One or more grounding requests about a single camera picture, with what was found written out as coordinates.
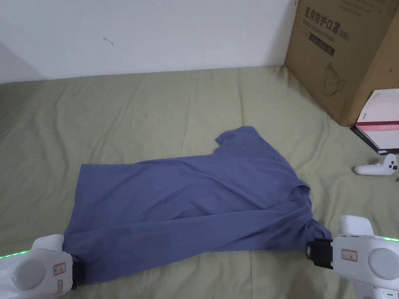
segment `red label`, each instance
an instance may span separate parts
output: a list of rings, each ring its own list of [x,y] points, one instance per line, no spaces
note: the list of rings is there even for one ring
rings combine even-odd
[[[65,265],[65,263],[58,264],[53,267],[54,276],[65,273],[65,271],[67,271],[67,266]]]
[[[358,252],[354,251],[354,250],[342,249],[341,250],[341,258],[343,260],[357,262],[358,261]]]

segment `white vr controller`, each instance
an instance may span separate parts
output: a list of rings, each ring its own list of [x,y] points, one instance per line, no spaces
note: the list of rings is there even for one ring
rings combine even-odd
[[[374,165],[356,166],[354,170],[360,175],[393,175],[397,169],[396,156],[390,153]]]

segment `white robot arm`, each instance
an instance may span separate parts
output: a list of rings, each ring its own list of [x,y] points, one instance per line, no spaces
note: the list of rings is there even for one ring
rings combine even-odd
[[[370,221],[342,216],[342,234],[316,239],[306,249],[316,266],[352,281],[357,299],[398,298],[399,240],[375,236]]]
[[[37,239],[31,250],[0,257],[0,298],[54,298],[84,280],[83,262],[62,251],[63,235]]]

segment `bed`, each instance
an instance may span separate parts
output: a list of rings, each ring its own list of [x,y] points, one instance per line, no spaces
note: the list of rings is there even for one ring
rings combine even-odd
[[[285,67],[111,75],[0,85],[0,255],[62,234],[82,163],[210,154],[253,126],[311,188],[313,213],[368,217],[398,237],[399,177],[358,176],[378,155],[337,125]],[[353,298],[352,286],[301,253],[205,253],[64,298]]]

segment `chinese characters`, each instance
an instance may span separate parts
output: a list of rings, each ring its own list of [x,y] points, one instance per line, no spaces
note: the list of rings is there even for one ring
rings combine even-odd
[[[341,24],[339,22],[334,22],[326,15],[315,11],[311,7],[306,7],[305,17],[320,25],[322,28],[326,28],[327,30],[331,31],[333,34],[337,34],[340,38],[346,41],[349,40],[349,34],[346,31],[340,29]]]

